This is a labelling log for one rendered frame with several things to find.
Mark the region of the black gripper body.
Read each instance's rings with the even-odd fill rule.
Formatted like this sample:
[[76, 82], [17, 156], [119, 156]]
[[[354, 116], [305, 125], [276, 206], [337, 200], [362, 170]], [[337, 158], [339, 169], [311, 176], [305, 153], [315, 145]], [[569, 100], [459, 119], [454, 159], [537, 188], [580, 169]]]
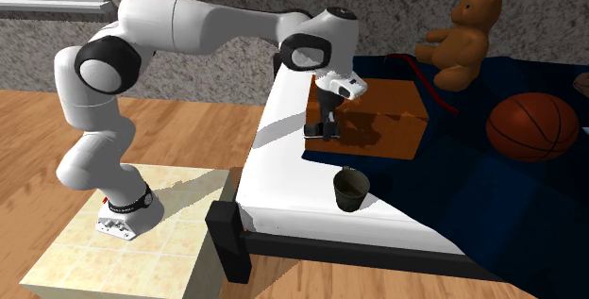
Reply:
[[344, 102], [343, 96], [331, 91], [317, 90], [317, 102], [321, 112], [334, 111]]

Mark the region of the dark grey bucket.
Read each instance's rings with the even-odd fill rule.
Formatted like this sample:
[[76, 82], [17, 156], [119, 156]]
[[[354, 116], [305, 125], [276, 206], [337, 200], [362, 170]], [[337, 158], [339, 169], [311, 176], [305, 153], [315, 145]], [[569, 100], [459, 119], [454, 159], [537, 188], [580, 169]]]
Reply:
[[345, 212], [360, 209], [370, 190], [369, 178], [356, 169], [343, 167], [332, 180], [338, 208]]

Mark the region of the brown cardboard box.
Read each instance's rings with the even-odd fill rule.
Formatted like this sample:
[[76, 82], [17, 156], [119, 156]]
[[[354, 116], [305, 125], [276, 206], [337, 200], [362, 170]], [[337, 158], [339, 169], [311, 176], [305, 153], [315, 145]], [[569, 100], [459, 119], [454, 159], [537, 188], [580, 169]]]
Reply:
[[368, 78], [368, 90], [335, 109], [338, 139], [305, 141], [305, 149], [364, 157], [412, 159], [429, 115], [414, 83]]

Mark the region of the brown teddy bear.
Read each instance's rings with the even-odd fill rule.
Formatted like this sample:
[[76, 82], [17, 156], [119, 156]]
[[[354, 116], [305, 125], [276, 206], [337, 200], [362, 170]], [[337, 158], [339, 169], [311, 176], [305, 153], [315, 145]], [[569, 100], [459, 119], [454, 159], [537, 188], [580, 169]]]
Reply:
[[463, 91], [478, 77], [501, 10], [502, 0], [461, 0], [450, 15], [453, 26], [431, 30], [426, 42], [415, 46], [418, 61], [439, 69], [433, 78], [436, 87]]

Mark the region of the white bed with dark frame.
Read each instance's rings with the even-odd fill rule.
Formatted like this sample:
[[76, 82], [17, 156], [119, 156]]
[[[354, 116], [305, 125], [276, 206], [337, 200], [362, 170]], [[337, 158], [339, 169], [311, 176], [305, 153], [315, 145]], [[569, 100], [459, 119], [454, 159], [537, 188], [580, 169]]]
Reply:
[[374, 195], [356, 212], [339, 210], [332, 187], [338, 167], [302, 157], [311, 76], [273, 61], [275, 81], [237, 190], [223, 194], [206, 217], [228, 281], [249, 281], [252, 255], [496, 279]]

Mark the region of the dark blue blanket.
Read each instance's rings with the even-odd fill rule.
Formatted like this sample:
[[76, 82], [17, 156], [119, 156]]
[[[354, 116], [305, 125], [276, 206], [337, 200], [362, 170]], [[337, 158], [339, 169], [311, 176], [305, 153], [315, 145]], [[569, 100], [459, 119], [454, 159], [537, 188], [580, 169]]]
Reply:
[[429, 114], [415, 158], [307, 151], [304, 159], [363, 172], [377, 198], [538, 299], [589, 299], [589, 134], [553, 160], [518, 162], [485, 132], [494, 106], [527, 91], [561, 98], [589, 127], [589, 98], [573, 87], [585, 66], [488, 58], [458, 93], [429, 93], [436, 70], [414, 60], [358, 56], [354, 68], [366, 80], [415, 83]]

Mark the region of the brown rounded object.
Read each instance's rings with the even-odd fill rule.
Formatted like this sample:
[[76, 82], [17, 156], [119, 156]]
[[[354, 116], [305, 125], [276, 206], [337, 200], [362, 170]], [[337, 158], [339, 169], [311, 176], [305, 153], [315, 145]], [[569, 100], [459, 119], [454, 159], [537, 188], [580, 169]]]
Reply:
[[589, 98], [589, 72], [579, 74], [573, 81], [573, 87], [582, 95]]

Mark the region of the orange basketball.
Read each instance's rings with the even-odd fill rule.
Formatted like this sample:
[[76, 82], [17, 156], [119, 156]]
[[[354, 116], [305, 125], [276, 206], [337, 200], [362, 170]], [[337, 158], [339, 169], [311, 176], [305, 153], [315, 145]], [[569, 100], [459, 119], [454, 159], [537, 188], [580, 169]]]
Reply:
[[487, 138], [493, 147], [507, 158], [525, 162], [559, 157], [571, 148], [580, 129], [571, 106], [540, 92], [503, 100], [486, 121]]

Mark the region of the beige tiled robot stand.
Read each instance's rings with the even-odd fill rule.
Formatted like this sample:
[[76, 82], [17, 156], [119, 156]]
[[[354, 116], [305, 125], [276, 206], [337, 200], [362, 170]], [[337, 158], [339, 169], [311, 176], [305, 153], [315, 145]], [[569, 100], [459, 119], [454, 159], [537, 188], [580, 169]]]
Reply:
[[95, 230], [96, 191], [21, 280], [42, 299], [218, 299], [225, 275], [205, 216], [233, 193], [227, 170], [138, 165], [164, 205], [132, 241]]

